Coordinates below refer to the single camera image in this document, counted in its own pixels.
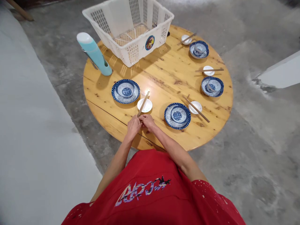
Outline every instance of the light blue water bottle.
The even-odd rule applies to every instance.
[[[109,76],[112,74],[113,71],[111,67],[105,60],[96,42],[89,34],[84,32],[77,34],[77,41],[82,47],[82,50],[90,58],[95,69],[99,69],[105,76]]]

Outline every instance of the basket sticker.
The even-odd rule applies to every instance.
[[[145,45],[147,51],[150,50],[153,47],[154,40],[155,40],[155,38],[154,38],[153,35],[151,35],[150,37],[148,37],[148,39],[146,41],[146,45]]]

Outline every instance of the red shirt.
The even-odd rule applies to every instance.
[[[69,224],[245,224],[233,203],[206,181],[190,181],[170,156],[138,151],[94,203],[81,203]]]

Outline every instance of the white bottle cap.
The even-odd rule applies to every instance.
[[[84,44],[89,44],[92,43],[93,38],[88,33],[81,32],[77,34],[77,41]]]

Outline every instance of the person's right hand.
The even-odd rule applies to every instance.
[[[153,132],[153,129],[156,127],[156,124],[151,115],[144,114],[139,117],[143,121],[144,126],[148,128],[150,132]]]

